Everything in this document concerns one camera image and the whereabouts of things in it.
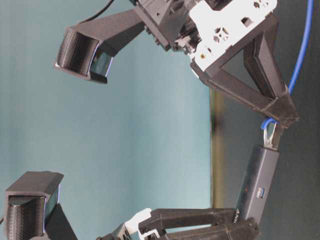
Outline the upper gripper white black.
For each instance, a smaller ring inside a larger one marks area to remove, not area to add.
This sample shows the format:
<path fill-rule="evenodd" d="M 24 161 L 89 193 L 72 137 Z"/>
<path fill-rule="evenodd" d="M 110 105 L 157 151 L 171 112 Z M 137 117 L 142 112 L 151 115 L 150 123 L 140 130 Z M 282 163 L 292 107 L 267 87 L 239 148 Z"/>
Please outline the upper gripper white black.
<path fill-rule="evenodd" d="M 221 91 L 283 128 L 299 120 L 282 79 L 274 48 L 276 0 L 133 0 L 135 11 L 156 44 L 183 51 L 191 68 L 209 88 Z M 243 51 L 243 64 L 257 86 L 223 70 Z"/>

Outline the lower gripper white black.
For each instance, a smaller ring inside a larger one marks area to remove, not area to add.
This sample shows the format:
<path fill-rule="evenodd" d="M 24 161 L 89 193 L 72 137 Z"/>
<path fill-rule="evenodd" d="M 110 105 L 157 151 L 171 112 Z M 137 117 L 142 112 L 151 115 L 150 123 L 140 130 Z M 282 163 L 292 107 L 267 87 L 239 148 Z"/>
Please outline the lower gripper white black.
<path fill-rule="evenodd" d="M 131 240 L 132 235 L 138 233 L 140 240 L 158 240 L 160 230 L 230 223 L 235 212 L 234 208 L 158 208 L 153 211 L 145 208 L 121 223 L 113 232 L 96 239 Z"/>

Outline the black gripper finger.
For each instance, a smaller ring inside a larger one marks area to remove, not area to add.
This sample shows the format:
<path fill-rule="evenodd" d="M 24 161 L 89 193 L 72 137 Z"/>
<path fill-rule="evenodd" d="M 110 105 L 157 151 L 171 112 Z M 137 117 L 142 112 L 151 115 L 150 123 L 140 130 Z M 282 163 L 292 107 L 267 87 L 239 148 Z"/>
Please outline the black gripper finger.
<path fill-rule="evenodd" d="M 256 240 L 260 230 L 252 218 L 236 223 L 224 223 L 173 233 L 166 233 L 164 240 Z"/>

